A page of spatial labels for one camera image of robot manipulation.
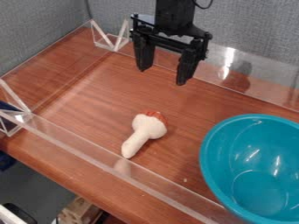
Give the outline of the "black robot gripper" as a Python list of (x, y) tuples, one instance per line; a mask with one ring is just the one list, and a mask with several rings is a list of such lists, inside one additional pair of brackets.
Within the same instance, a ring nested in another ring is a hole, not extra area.
[(184, 85), (192, 78), (199, 61), (207, 57), (212, 39), (211, 33), (193, 24), (195, 9), (209, 7), (211, 4), (201, 7), (196, 0), (155, 0), (153, 15), (136, 12), (131, 15), (135, 62), (141, 72), (152, 66), (159, 46), (181, 53), (176, 85)]

